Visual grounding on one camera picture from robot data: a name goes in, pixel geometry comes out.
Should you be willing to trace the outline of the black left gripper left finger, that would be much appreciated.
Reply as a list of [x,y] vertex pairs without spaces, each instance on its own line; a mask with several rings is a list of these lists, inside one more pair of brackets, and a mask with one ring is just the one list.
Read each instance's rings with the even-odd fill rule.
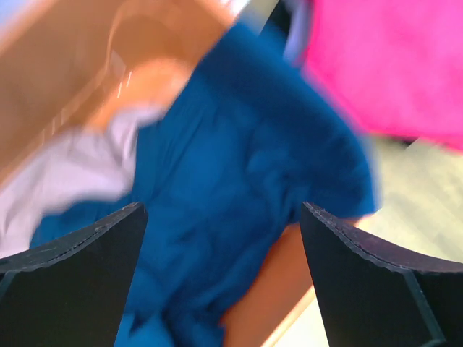
[[147,221],[130,204],[1,259],[1,345],[112,346]]

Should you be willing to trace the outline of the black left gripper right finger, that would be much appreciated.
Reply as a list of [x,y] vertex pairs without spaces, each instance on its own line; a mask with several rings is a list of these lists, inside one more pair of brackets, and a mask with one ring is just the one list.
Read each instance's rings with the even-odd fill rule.
[[330,346],[460,346],[462,264],[395,245],[311,204],[301,234]]

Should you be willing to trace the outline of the blue t shirt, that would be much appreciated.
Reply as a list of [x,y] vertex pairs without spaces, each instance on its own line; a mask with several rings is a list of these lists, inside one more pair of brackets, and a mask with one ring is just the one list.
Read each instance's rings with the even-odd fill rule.
[[270,40],[242,24],[165,117],[139,131],[131,191],[45,217],[32,244],[132,202],[145,205],[148,224],[118,346],[220,346],[221,316],[303,202],[338,218],[375,211],[362,143]]

